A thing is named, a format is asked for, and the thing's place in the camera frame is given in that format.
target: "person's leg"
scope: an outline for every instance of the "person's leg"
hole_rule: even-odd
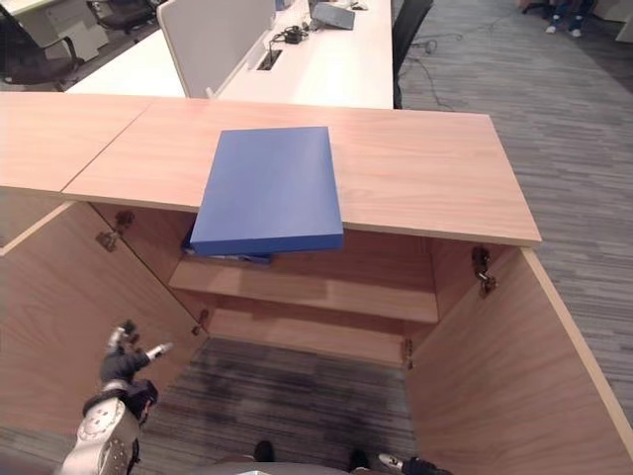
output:
[[[593,0],[583,0],[581,2],[578,11],[574,14],[574,20],[570,23],[570,33],[573,37],[579,38],[581,36],[581,28],[592,6]]]
[[[546,33],[556,33],[556,29],[563,23],[563,19],[565,18],[565,14],[570,8],[572,0],[563,0],[558,4],[556,10],[554,10],[554,15],[552,16],[552,21],[550,22],[550,26],[545,30]]]

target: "metal hinge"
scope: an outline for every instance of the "metal hinge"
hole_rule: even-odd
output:
[[[207,326],[207,321],[209,320],[209,311],[207,309],[200,312],[200,317],[198,318],[198,324],[191,329],[191,333],[194,335],[200,334],[200,330],[204,330]]]
[[[135,221],[135,214],[132,211],[120,211],[115,220],[117,223],[113,231],[103,231],[95,237],[97,242],[103,245],[108,252],[114,252],[117,248],[117,240],[123,237],[123,233]]]
[[[479,295],[483,299],[488,297],[498,285],[497,280],[492,275],[488,275],[488,264],[490,261],[491,252],[489,250],[482,246],[473,247],[473,270],[475,271],[475,277],[482,284]]]
[[[413,341],[411,338],[405,339],[403,350],[403,353],[405,354],[405,368],[411,371],[413,369]]]

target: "cabinet door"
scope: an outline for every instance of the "cabinet door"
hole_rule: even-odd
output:
[[[108,252],[95,241],[108,227],[90,205],[64,204],[50,216],[0,259],[0,421],[73,432],[83,403],[100,389],[116,325],[133,320],[143,349],[175,343],[138,374],[159,391],[205,338],[191,334],[187,311],[123,242]]]
[[[531,249],[491,267],[413,355],[419,454],[459,475],[629,475],[633,433]]]

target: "office chair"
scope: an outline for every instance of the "office chair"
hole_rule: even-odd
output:
[[[46,57],[46,50],[64,42],[70,57]],[[64,37],[41,47],[24,27],[0,5],[0,68],[7,84],[43,84],[52,82],[62,92],[64,77],[74,71],[83,59],[75,46]]]
[[[525,15],[527,12],[529,12],[530,10],[534,10],[535,8],[542,8],[543,19],[546,19],[552,16],[556,7],[549,0],[545,0],[543,2],[530,2],[522,10],[522,13],[523,15]]]
[[[123,31],[126,35],[132,29],[156,19],[156,7],[162,2],[154,0],[88,0],[86,4],[97,23],[106,30]]]
[[[396,17],[392,31],[394,48],[394,109],[403,107],[403,94],[399,82],[400,70],[403,67],[415,35],[432,6],[433,0],[405,0]]]

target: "black cable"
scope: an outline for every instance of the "black cable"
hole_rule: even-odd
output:
[[[462,33],[442,33],[439,35],[423,35],[423,36],[419,36],[419,37],[415,37],[416,40],[422,40],[422,39],[426,39],[429,38],[431,39],[431,41],[434,41],[438,38],[448,38],[448,37],[454,37],[456,42],[461,42],[462,40],[464,40],[464,37],[466,37],[467,35],[470,35],[472,33],[478,32],[479,30],[483,30],[483,29],[488,29],[488,31],[490,33],[495,31],[495,26],[497,25],[497,23],[499,23],[502,20],[507,20],[510,17],[513,16],[518,16],[520,13],[520,10],[517,11],[512,11],[511,13],[508,13],[507,15],[503,15],[502,17],[498,17],[496,18],[494,21],[490,22],[490,23],[484,23],[478,27],[472,28],[470,30],[466,30],[465,32]],[[426,48],[426,44],[429,43],[429,41],[426,42],[414,42],[411,44],[412,48]]]
[[[297,45],[308,37],[309,33],[305,28],[298,26],[288,27],[282,32],[273,36],[268,42],[268,56],[270,60],[273,60],[273,43],[288,43],[291,45]]]
[[[518,13],[520,13],[520,11],[512,11],[511,13],[504,15],[502,17],[498,17],[496,18],[494,21],[490,22],[490,23],[485,23],[483,25],[480,25],[476,28],[472,28],[470,30],[466,30],[465,32],[462,33],[443,33],[443,34],[439,34],[439,35],[424,35],[424,36],[417,36],[415,37],[416,40],[423,40],[423,39],[428,39],[422,42],[413,42],[411,44],[411,48],[423,48],[424,52],[426,52],[426,54],[434,54],[435,51],[437,50],[438,47],[438,43],[437,43],[437,39],[439,38],[449,38],[449,37],[453,37],[455,38],[456,42],[461,42],[462,40],[464,40],[464,37],[466,37],[467,35],[470,35],[474,32],[477,32],[479,30],[482,29],[488,29],[488,31],[490,33],[492,33],[495,30],[495,26],[502,20],[506,20],[514,15],[518,16]],[[439,96],[437,95],[437,91],[435,90],[435,81],[433,80],[433,76],[431,76],[430,71],[426,68],[426,66],[424,65],[424,63],[422,62],[422,60],[419,57],[413,57],[413,56],[407,56],[407,59],[414,62],[415,64],[419,65],[422,70],[424,71],[424,73],[426,74],[426,77],[428,78],[428,82],[430,84],[430,88],[431,88],[431,94],[433,95],[433,99],[435,100],[435,104],[437,104],[437,107],[442,110],[447,110],[450,112],[455,112],[455,110],[448,104],[444,103],[441,101],[441,99],[439,98]],[[401,74],[401,76],[405,76],[410,72],[411,68],[409,68],[407,71],[405,71],[404,73]]]
[[[426,68],[426,66],[424,65],[422,60],[419,57],[408,57],[407,59],[410,60],[410,61],[413,61],[414,63],[419,65],[422,68],[422,70],[424,71],[424,73],[426,74],[426,77],[428,78],[428,82],[429,82],[429,84],[431,86],[431,94],[433,95],[433,99],[435,99],[435,104],[437,104],[437,107],[440,110],[442,110],[442,108],[443,108],[443,109],[447,110],[448,112],[455,112],[455,109],[453,109],[452,106],[446,104],[445,102],[442,102],[441,99],[439,98],[439,96],[437,95],[437,91],[435,90],[435,81],[433,80],[433,76],[431,76],[431,73]]]

